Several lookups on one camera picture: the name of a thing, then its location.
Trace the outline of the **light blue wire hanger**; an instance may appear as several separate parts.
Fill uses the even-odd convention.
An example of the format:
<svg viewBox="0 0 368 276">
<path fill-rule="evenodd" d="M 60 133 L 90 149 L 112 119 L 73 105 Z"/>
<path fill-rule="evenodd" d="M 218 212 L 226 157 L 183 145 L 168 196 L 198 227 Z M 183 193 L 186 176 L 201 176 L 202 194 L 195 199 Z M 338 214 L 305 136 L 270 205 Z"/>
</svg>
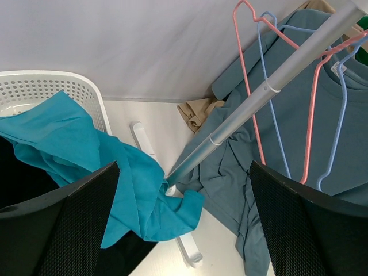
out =
<svg viewBox="0 0 368 276">
<path fill-rule="evenodd" d="M 342 59 L 342 61 L 339 62 L 338 66 L 337 66 L 337 69 L 336 69 L 337 73 L 338 73 L 339 80 L 340 80 L 340 84 L 341 84 L 341 87 L 342 87 L 343 100 L 342 100 L 342 105 L 341 105 L 341 108 L 340 108 L 340 113 L 339 113 L 338 123 L 337 123 L 337 126 L 336 126 L 335 135 L 334 135 L 333 142 L 332 142 L 332 148 L 331 148 L 331 153 L 330 153 L 327 169 L 326 169 L 326 172 L 323 173 L 319 177 L 319 179 L 317 180 L 317 189 L 319 191 L 321 190 L 322 181 L 324 179 L 326 179 L 326 177 L 328 177 L 331 174 L 332 166 L 333 166 L 333 163 L 334 163 L 334 160 L 335 160 L 336 150 L 337 150 L 338 142 L 339 142 L 339 138 L 340 138 L 340 133 L 341 133 L 341 130 L 342 130 L 344 115 L 345 115 L 346 108 L 347 108 L 347 87 L 346 87 L 346 82 L 344 80 L 342 67 L 343 67 L 344 63 L 346 61 L 348 61 L 348 59 L 353 57 L 353 55 L 356 54 L 358 52 L 358 50 L 360 49 L 360 47 L 366 42 L 367 42 L 367 31 L 364 30 L 363 32 L 359 32 L 356 36 L 350 38 L 346 42 L 341 43 L 341 44 L 339 44 L 338 46 L 336 46 L 334 48 L 328 47 L 328 50 L 333 51 L 334 53 L 337 53 L 337 52 L 339 52 L 339 51 L 341 51 L 341 50 L 343 50 L 343 49 L 345 49 L 345 48 L 347 48 L 348 46 L 351 46 L 351 45 L 354 46 L 354 50 L 353 50 L 352 53 L 348 54 L 346 57 L 344 57 L 344 59 Z M 314 115 L 315 115 L 318 78 L 319 78 L 319 74 L 320 74 L 320 70 L 321 70 L 322 66 L 325 65 L 326 62 L 328 62 L 331 59 L 332 54 L 328 54 L 328 55 L 324 54 L 323 57 L 324 58 L 322 59 L 322 61 L 316 66 L 315 73 L 313 75 L 312 91 L 311 91 L 310 103 L 309 103 L 307 133 L 306 133 L 304 168 L 303 168 L 302 179 L 300 180 L 300 182 L 302 184 L 306 183 L 306 181 L 308 179 L 308 173 L 309 173 L 309 164 L 310 164 L 310 158 L 311 158 L 311 152 L 310 151 L 311 151 L 311 144 L 312 144 L 312 131 L 313 131 L 313 120 L 314 120 Z M 283 165 L 285 166 L 285 173 L 286 173 L 286 176 L 288 178 L 291 178 L 292 176 L 291 176 L 291 173 L 290 173 L 289 164 L 288 164 L 286 154 L 285 154 L 285 150 L 284 150 L 284 147 L 283 147 L 282 137 L 281 137 L 281 134 L 280 134 L 280 131 L 279 131 L 277 117 L 276 117 L 276 113 L 275 113 L 274 105 L 273 105 L 272 101 L 269 102 L 269 107 L 270 107 L 271 116 L 272 116 L 272 119 L 273 119 L 273 124 L 274 124 L 274 128 L 275 128 L 279 148 L 280 148 L 280 151 L 281 151 Z"/>
</svg>

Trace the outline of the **black t shirt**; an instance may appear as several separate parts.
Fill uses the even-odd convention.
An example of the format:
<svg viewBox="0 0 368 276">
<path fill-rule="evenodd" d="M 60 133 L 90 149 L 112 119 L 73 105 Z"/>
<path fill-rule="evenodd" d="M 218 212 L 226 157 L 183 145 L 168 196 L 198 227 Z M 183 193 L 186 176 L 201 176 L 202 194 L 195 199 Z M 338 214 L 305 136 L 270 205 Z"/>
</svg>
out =
<svg viewBox="0 0 368 276">
<path fill-rule="evenodd" d="M 11 142 L 1 138 L 1 208 L 38 197 L 59 186 L 46 171 L 18 160 Z M 101 249 L 95 275 L 129 275 L 156 246 L 129 231 Z"/>
</svg>

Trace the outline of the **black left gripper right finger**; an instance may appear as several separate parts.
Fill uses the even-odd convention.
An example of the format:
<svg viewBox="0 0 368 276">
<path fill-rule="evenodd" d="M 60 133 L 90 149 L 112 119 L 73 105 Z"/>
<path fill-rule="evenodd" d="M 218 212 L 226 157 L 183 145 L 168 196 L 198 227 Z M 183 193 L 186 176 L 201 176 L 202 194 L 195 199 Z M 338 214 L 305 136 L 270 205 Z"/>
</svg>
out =
<svg viewBox="0 0 368 276">
<path fill-rule="evenodd" d="M 367 275 L 367 207 L 256 161 L 249 175 L 275 275 Z"/>
</svg>

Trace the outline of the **teal t shirt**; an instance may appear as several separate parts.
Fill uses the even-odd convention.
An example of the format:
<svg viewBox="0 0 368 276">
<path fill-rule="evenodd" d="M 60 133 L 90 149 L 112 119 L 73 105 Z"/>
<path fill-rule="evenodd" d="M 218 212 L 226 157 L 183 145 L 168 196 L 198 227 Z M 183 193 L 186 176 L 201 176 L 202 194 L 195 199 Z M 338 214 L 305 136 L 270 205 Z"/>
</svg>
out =
<svg viewBox="0 0 368 276">
<path fill-rule="evenodd" d="M 194 190 L 166 194 L 160 165 L 143 151 L 94 127 L 90 115 L 65 92 L 21 114 L 1 118 L 1 136 L 18 160 L 45 170 L 60 187 L 116 162 L 118 185 L 102 241 L 115 244 L 133 231 L 149 242 L 171 240 L 196 229 L 204 198 Z"/>
</svg>

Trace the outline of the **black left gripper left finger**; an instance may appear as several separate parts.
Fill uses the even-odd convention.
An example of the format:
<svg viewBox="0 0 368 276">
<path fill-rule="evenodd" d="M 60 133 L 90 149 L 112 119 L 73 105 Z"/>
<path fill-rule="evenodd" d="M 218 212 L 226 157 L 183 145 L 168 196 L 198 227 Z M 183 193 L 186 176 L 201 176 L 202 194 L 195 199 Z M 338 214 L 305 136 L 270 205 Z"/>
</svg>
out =
<svg viewBox="0 0 368 276">
<path fill-rule="evenodd" d="M 1 209 L 1 275 L 93 275 L 117 189 L 112 162 Z"/>
</svg>

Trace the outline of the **pink wire hanger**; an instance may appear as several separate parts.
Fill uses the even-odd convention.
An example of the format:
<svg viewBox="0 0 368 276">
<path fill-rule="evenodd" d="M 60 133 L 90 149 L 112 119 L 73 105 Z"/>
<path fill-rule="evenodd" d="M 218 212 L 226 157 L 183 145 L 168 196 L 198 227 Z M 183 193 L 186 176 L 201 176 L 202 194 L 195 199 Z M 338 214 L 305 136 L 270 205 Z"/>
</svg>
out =
<svg viewBox="0 0 368 276">
<path fill-rule="evenodd" d="M 263 16 L 261 17 L 256 17 L 256 13 L 254 8 L 252 7 L 252 5 L 248 2 L 248 1 L 239 1 L 238 4 L 235 6 L 235 9 L 233 11 L 233 23 L 235 26 L 235 33 L 236 33 L 236 39 L 237 39 L 237 44 L 238 44 L 238 49 L 239 49 L 239 58 L 240 58 L 240 62 L 241 62 L 241 68 L 243 71 L 243 76 L 244 76 L 244 83 L 245 83 L 245 87 L 247 90 L 247 95 L 248 98 L 250 98 L 251 95 L 251 89 L 250 89 L 250 85 L 249 85 L 249 81 L 248 81 L 248 76 L 247 76 L 247 70 L 246 70 L 246 65 L 245 65 L 245 61 L 244 61 L 244 56 L 243 56 L 243 50 L 242 50 L 242 46 L 241 46 L 241 41 L 240 41 L 240 35 L 239 35 L 239 30 L 238 30 L 238 26 L 237 26 L 237 20 L 236 20 L 236 12 L 239 8 L 239 6 L 241 4 L 245 4 L 251 14 L 252 14 L 252 19 L 254 22 L 264 22 L 274 33 L 276 33 L 279 37 L 281 37 L 285 42 L 287 42 L 289 45 L 291 45 L 293 48 L 298 49 L 299 46 L 294 43 L 291 39 L 289 39 L 287 36 L 285 36 L 280 30 L 277 29 L 276 25 L 273 25 L 272 23 L 270 23 L 268 20 L 266 20 L 265 18 L 263 18 Z M 320 75 L 320 70 L 322 68 L 323 65 L 326 64 L 326 62 L 328 62 L 331 57 L 333 56 L 333 54 L 340 52 L 341 50 L 347 48 L 348 46 L 351 45 L 355 45 L 354 47 L 354 51 L 351 52 L 351 55 L 355 54 L 355 52 L 358 51 L 358 49 L 361 47 L 361 45 L 363 44 L 363 41 L 365 41 L 365 39 L 367 39 L 367 30 L 364 30 L 362 32 L 359 32 L 358 35 L 346 40 L 345 42 L 339 44 L 338 46 L 335 46 L 333 48 L 329 47 L 328 51 L 325 51 L 321 54 L 321 56 L 325 56 L 324 59 L 322 59 L 320 61 L 320 63 L 316 66 L 315 72 L 314 72 L 314 76 L 313 76 L 313 83 L 312 83 L 312 90 L 311 90 L 311 94 L 310 94 L 310 103 L 309 103 L 309 114 L 308 114 L 308 125 L 307 125 L 307 131 L 306 131 L 306 143 L 305 143 L 305 156 L 304 156 L 304 170 L 303 170 L 303 175 L 302 178 L 300 180 L 301 184 L 305 184 L 307 182 L 308 179 L 308 174 L 309 174 L 309 164 L 310 164 L 310 158 L 311 158 L 311 144 L 312 144 L 312 131 L 313 131 L 313 120 L 314 120 L 314 115 L 315 115 L 315 105 L 316 105 L 316 96 L 317 96 L 317 84 L 318 84 L 318 78 Z M 262 43 L 259 42 L 259 47 L 260 47 L 260 57 L 261 57 L 261 61 L 262 61 L 262 66 L 263 69 L 265 69 L 265 65 L 264 65 L 264 61 L 263 61 L 263 50 L 262 50 Z M 339 141 L 339 137 L 340 137 L 340 132 L 341 132 L 341 128 L 342 128 L 342 123 L 343 123 L 343 119 L 344 119 L 344 115 L 346 112 L 346 101 L 347 101 L 347 88 L 346 88 L 346 84 L 345 84 L 345 80 L 341 71 L 341 67 L 343 65 L 343 61 L 339 62 L 337 71 L 339 74 L 339 79 L 340 79 L 340 84 L 342 86 L 342 92 L 343 92 L 343 96 L 346 96 L 346 99 L 343 100 L 342 103 L 342 108 L 340 110 L 340 117 L 339 117 L 339 121 L 338 121 L 338 126 L 336 129 L 336 133 L 335 133 L 335 138 L 334 138 L 334 142 L 333 142 L 333 146 L 331 149 L 331 154 L 330 154 L 330 160 L 329 160 L 329 167 L 327 170 L 327 176 L 330 174 L 331 172 L 331 168 L 332 168 L 332 164 L 334 162 L 334 156 L 336 153 L 336 149 L 337 149 L 337 145 L 338 145 L 338 141 Z M 266 90 L 271 90 L 271 92 L 273 92 L 274 94 L 279 93 L 281 90 L 276 90 L 274 88 L 272 88 L 269 83 L 268 83 L 268 78 L 267 78 L 267 74 L 266 72 L 264 73 L 264 82 L 266 84 Z M 279 147 L 281 149 L 281 153 L 282 153 L 282 158 L 284 161 L 284 165 L 286 168 L 286 172 L 289 176 L 289 178 L 291 178 L 290 175 L 290 171 L 289 171 L 289 167 L 288 167 L 288 163 L 286 160 L 286 156 L 285 156 L 285 152 L 283 149 L 283 145 L 282 145 L 282 140 L 281 140 L 281 136 L 279 134 L 279 129 L 278 129 L 278 125 L 277 125 L 277 120 L 274 114 L 274 109 L 273 109 L 273 105 L 272 105 L 272 101 L 270 100 L 270 108 L 271 108 L 271 113 L 273 116 L 273 120 L 274 120 L 274 126 L 275 126 L 275 130 L 277 133 L 277 137 L 278 137 L 278 141 L 279 141 Z M 256 141 L 257 141 L 257 145 L 258 145 L 258 150 L 259 150 L 259 155 L 260 155 L 260 159 L 262 164 L 266 164 L 265 163 L 265 155 L 263 152 L 263 147 L 262 147 L 262 142 L 260 139 L 260 134 L 259 134 L 259 128 L 258 128 L 258 123 L 256 120 L 256 116 L 254 115 L 255 112 L 253 112 L 252 114 L 252 120 L 253 120 L 253 124 L 254 124 L 254 129 L 255 129 L 255 135 L 256 135 Z"/>
</svg>

